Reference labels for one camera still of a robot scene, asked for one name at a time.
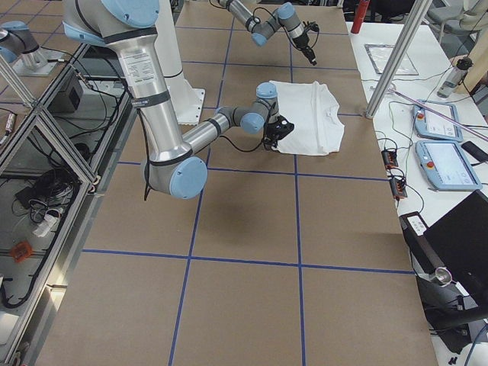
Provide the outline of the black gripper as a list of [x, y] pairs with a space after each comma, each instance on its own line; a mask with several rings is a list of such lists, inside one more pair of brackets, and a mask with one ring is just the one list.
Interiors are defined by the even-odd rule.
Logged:
[[307, 34], [301, 34], [294, 38], [294, 46], [308, 59], [313, 66], [316, 65], [316, 55], [313, 48], [309, 45], [310, 38]]
[[278, 141], [283, 138], [282, 132], [268, 131], [263, 136], [263, 146], [266, 150], [271, 151], [272, 148], [278, 146]]

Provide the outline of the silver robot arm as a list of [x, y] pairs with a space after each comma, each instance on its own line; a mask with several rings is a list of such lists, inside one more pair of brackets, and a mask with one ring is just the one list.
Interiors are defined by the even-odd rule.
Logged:
[[251, 106], [221, 108], [212, 118], [181, 133], [156, 54], [159, 2], [64, 1], [63, 10], [67, 37], [117, 54], [132, 105], [143, 124], [146, 191], [180, 199], [199, 195], [207, 181], [207, 165], [196, 154], [231, 127], [262, 132], [264, 146], [276, 144], [282, 132], [293, 130], [279, 112], [275, 85], [265, 82], [257, 87]]
[[264, 46], [268, 40], [281, 28], [285, 30], [288, 40], [293, 47], [300, 51], [313, 66], [317, 64], [313, 48], [316, 42], [310, 45], [308, 33], [310, 31], [319, 34], [319, 26], [315, 21], [302, 22], [295, 7], [286, 2], [273, 12], [269, 13], [266, 20], [261, 20], [255, 11], [250, 11], [241, 1], [217, 1], [216, 8], [225, 8], [233, 15], [251, 34], [251, 38], [259, 47]]

